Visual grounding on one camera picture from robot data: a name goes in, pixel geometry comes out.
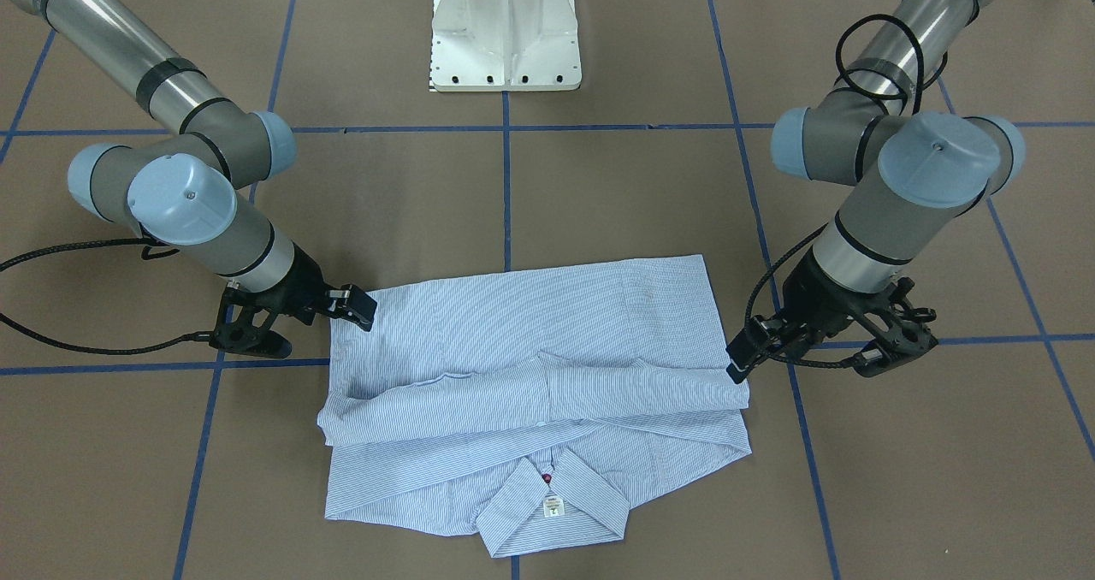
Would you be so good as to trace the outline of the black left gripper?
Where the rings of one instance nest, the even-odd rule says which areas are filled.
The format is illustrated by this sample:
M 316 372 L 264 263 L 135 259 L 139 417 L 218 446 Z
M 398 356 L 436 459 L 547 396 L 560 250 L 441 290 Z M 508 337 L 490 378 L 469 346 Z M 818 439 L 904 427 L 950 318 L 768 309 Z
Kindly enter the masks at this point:
M 861 294 L 829 279 L 812 255 L 805 255 L 786 277 L 782 308 L 771 317 L 754 315 L 756 297 L 798 248 L 791 248 L 758 280 L 744 308 L 744 327 L 728 343 L 726 373 L 744 384 L 756 366 L 766 361 L 826 370 L 853 370 L 873 378 L 923 357 L 938 346 L 931 330 L 936 311 L 915 308 L 911 277 L 899 277 L 876 293 Z M 818 361 L 807 353 L 852 324 L 869 334 L 856 353 L 837 361 Z

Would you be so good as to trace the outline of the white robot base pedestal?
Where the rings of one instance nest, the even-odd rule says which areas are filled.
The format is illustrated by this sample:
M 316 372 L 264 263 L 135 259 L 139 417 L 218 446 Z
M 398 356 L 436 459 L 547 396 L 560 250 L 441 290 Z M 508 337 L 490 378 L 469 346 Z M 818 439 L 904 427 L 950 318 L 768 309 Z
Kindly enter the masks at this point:
M 572 92 L 576 0 L 433 0 L 433 92 Z

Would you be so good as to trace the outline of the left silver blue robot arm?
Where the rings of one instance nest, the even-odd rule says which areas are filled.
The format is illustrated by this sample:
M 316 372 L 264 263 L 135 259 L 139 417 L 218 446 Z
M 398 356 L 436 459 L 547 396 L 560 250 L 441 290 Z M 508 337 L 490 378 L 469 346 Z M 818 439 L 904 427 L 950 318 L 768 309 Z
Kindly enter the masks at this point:
M 865 16 L 880 28 L 852 62 L 837 47 L 838 77 L 825 101 L 785 112 L 770 151 L 794 177 L 846 185 L 831 221 L 791 252 L 771 317 L 744 312 L 727 347 L 731 381 L 763 362 L 852 369 L 871 378 L 938 345 L 936 314 L 915 308 L 903 270 L 941 230 L 1001 192 L 1021 173 L 1026 144 L 994 115 L 923 109 L 922 96 L 947 63 L 950 45 L 993 0 L 901 0 L 892 15 Z M 857 353 L 829 363 L 807 353 L 852 323 L 871 334 Z

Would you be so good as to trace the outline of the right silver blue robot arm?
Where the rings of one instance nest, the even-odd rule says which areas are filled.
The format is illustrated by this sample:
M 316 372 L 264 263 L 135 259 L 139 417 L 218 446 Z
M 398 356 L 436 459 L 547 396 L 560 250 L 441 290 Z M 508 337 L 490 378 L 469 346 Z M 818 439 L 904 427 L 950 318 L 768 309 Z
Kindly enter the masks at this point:
M 141 147 L 91 144 L 69 164 L 74 202 L 132 237 L 33 250 L 3 262 L 4 269 L 74 250 L 140 246 L 147 260 L 180 253 L 224 280 L 212 330 L 134 353 L 204 343 L 226 353 L 286 358 L 291 343 L 273 330 L 281 316 L 347 320 L 371 330 L 374 299 L 356 285 L 328 285 L 316 260 L 242 195 L 296 163 L 293 131 L 280 116 L 239 108 L 122 0 L 9 2 L 74 43 L 169 136 Z

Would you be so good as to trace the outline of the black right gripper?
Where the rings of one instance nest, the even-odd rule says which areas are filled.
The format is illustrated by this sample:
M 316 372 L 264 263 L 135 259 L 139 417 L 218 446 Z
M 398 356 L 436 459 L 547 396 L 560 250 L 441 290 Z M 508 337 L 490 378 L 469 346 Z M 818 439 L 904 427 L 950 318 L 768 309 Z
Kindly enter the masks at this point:
M 242 285 L 224 288 L 209 346 L 224 353 L 283 359 L 291 353 L 291 343 L 270 330 L 278 316 L 312 324 L 322 314 L 370 332 L 376 308 L 374 299 L 364 288 L 325 283 L 316 260 L 293 246 L 293 263 L 269 290 L 247 292 Z

